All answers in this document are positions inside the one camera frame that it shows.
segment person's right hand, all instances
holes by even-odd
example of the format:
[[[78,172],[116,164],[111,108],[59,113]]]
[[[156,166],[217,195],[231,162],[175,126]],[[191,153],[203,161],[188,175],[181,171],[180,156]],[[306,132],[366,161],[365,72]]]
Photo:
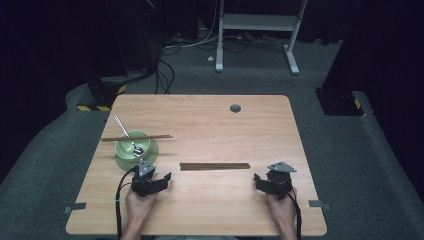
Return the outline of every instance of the person's right hand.
[[[289,194],[295,199],[296,189],[293,188]],[[294,221],[296,217],[296,208],[290,197],[285,196],[283,199],[278,200],[277,196],[266,194],[272,217],[277,223],[281,238],[284,240],[295,240],[296,229]]]

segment green plate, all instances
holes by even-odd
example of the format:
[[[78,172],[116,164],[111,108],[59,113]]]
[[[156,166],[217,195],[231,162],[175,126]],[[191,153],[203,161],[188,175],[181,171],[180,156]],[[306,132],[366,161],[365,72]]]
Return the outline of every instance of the green plate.
[[[156,160],[156,158],[158,158],[158,155],[159,155],[159,145],[155,140],[151,139],[149,155],[147,155],[147,157],[144,160],[146,160],[148,163],[153,163]],[[138,159],[131,159],[131,160],[122,159],[116,154],[115,154],[115,160],[118,167],[124,171],[130,170],[131,168],[133,168],[135,165],[137,165],[140,162]]]

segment bowl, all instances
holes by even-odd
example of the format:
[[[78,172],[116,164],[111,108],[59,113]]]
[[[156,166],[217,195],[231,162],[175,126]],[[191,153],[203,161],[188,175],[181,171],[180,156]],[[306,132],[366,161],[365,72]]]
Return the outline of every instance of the bowl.
[[[147,136],[147,134],[141,130],[132,130],[128,132],[131,137]],[[134,146],[131,140],[128,141],[117,141],[115,143],[115,160],[118,166],[125,171],[128,171],[140,162],[140,159],[145,159],[150,153],[150,139],[133,140],[137,147],[143,149],[143,153],[135,157]]]

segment white metal stand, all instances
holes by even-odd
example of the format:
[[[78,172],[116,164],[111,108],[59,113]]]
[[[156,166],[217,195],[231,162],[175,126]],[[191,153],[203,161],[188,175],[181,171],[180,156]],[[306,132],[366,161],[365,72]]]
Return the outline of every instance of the white metal stand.
[[[216,50],[216,71],[224,70],[224,51],[223,51],[223,33],[224,29],[240,30],[268,30],[292,32],[290,42],[284,45],[284,52],[290,65],[293,75],[299,74],[296,60],[293,56],[293,46],[296,42],[297,33],[302,23],[303,13],[308,0],[301,0],[299,12],[296,16],[277,16],[277,15],[255,15],[255,14],[224,14],[224,2],[221,0],[219,10],[219,35],[218,46]]]

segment brown chopstick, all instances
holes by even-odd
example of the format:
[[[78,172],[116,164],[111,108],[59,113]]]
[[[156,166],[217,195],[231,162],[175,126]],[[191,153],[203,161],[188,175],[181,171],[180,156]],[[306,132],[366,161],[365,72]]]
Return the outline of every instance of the brown chopstick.
[[[100,140],[102,142],[113,142],[113,141],[157,139],[157,138],[172,138],[172,136],[171,135],[151,135],[151,136],[139,136],[139,137],[114,137],[114,138],[100,138]]]
[[[249,163],[180,163],[181,171],[249,169]]]

